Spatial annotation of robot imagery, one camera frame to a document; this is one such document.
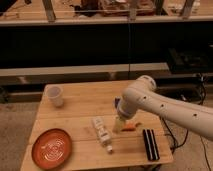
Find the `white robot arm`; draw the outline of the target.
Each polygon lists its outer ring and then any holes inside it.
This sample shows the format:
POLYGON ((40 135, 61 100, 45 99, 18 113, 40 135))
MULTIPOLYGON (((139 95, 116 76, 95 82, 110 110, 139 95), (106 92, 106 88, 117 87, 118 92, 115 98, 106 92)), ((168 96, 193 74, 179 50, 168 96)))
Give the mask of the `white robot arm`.
POLYGON ((154 79, 143 75, 123 90, 114 132, 120 132, 128 119, 138 110, 144 110, 213 141, 213 108, 159 95, 156 88, 154 79))

